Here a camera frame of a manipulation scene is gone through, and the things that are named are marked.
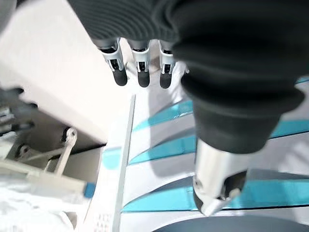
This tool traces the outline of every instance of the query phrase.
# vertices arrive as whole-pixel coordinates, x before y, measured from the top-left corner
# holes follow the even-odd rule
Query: black fingertip pad
[[[172,75],[168,73],[161,73],[160,75],[160,86],[162,88],[168,88],[172,81]]]
[[[143,88],[149,86],[150,75],[149,72],[138,72],[139,85]]]
[[[127,76],[126,76],[126,70],[115,70],[113,72],[114,79],[117,85],[119,86],[125,86],[127,84]]]

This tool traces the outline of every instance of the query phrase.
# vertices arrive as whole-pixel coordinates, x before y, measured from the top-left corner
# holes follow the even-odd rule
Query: silver metal part
[[[74,147],[76,143],[76,140],[77,140],[77,130],[74,128],[69,128],[66,132],[66,141],[65,141],[64,150],[55,168],[56,175],[62,175],[64,168],[67,164],[69,155],[72,151],[72,148]]]
[[[217,150],[198,139],[193,188],[203,203],[200,209],[203,214],[212,215],[240,194],[240,189],[232,189],[226,198],[221,197],[225,180],[246,171],[252,157],[252,154],[232,154]]]
[[[165,47],[167,42],[164,42],[164,41],[159,41],[159,48],[160,48],[160,69],[161,69],[161,73],[164,74],[164,73],[168,73],[168,74],[172,74],[173,72],[173,69],[175,67],[175,60],[174,60],[174,56],[173,54],[167,54],[164,52],[164,48],[162,46],[162,43],[164,43]],[[167,72],[165,70],[165,65],[170,65],[170,69],[169,69],[169,72]]]
[[[98,49],[101,50],[105,61],[108,63],[108,65],[110,66],[113,72],[115,71],[115,68],[113,67],[111,60],[114,60],[114,59],[117,60],[117,64],[119,66],[120,71],[122,71],[125,68],[124,59],[122,57],[122,51],[121,51],[119,41],[120,41],[120,38],[118,38],[117,40],[114,40],[114,43],[111,44],[110,48],[115,50],[112,53],[103,52],[104,49],[107,49],[106,46],[103,46],[103,43],[99,43],[98,41],[95,42]]]

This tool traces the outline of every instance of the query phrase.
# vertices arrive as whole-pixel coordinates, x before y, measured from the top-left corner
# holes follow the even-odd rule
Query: white surface
[[[309,175],[309,133],[268,140],[256,153],[250,168]]]
[[[132,133],[129,162],[140,153],[152,148],[177,134],[185,133],[195,126],[193,114],[163,122]]]
[[[194,158],[190,153],[127,166],[123,206],[163,185],[193,176]]]
[[[260,210],[236,210],[220,211],[213,217],[239,217],[244,215],[265,216],[292,220],[309,225],[309,207],[283,208],[283,209],[260,209]],[[166,225],[189,220],[203,218],[198,211],[180,212],[149,212],[149,213],[124,213],[121,218],[120,232],[151,232]]]
[[[298,108],[285,113],[282,120],[309,119],[309,82],[299,83],[295,86],[306,95],[306,98]]]
[[[121,44],[127,61],[130,48]],[[3,88],[21,86],[22,99],[102,142],[129,100],[65,0],[35,0],[15,12],[0,36],[0,76]]]
[[[151,44],[153,45],[152,51],[158,49],[155,47],[155,45],[157,45],[155,41]],[[128,77],[137,83],[137,74],[132,72],[132,70],[135,71],[134,64],[128,63],[127,67]],[[175,68],[173,69],[170,87],[164,90],[160,86],[160,70],[156,70],[155,65],[151,67],[151,70],[154,69],[154,72],[151,72],[150,86],[146,89],[138,87],[136,91],[135,107],[138,110],[134,113],[133,128],[159,111],[177,102],[188,99],[180,85],[180,79],[185,67],[185,64],[182,62],[176,63]]]

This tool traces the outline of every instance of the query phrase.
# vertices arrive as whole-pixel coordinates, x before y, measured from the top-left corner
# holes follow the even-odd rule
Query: white panel
[[[125,61],[131,56],[121,42]],[[0,84],[21,86],[22,99],[106,142],[111,122],[129,101],[103,55],[65,0],[23,4],[0,35]]]

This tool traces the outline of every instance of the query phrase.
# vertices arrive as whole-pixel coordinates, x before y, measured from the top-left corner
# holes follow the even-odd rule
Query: blue tape
[[[96,184],[92,182],[87,182],[85,190],[84,190],[84,196],[86,198],[92,198],[95,194],[96,190]]]
[[[251,180],[224,209],[293,207],[309,204],[309,180]],[[128,203],[123,212],[196,211],[193,187],[149,193]]]
[[[139,154],[129,164],[192,153],[196,150],[195,146],[195,135],[175,139]]]
[[[146,127],[151,127],[162,122],[170,121],[193,112],[192,101],[185,101],[178,104],[173,105],[172,107],[163,110],[154,116],[150,117],[148,120],[138,124],[133,131],[139,131]]]
[[[309,120],[281,121],[271,135],[278,138],[309,132]],[[175,139],[145,151],[131,160],[129,164],[188,154],[196,151],[196,136]]]
[[[309,120],[280,121],[270,138],[278,138],[308,131]]]
[[[296,81],[296,84],[303,83],[309,81],[309,77],[301,77]]]
[[[103,166],[108,170],[118,169],[120,166],[121,148],[107,149],[103,152]]]

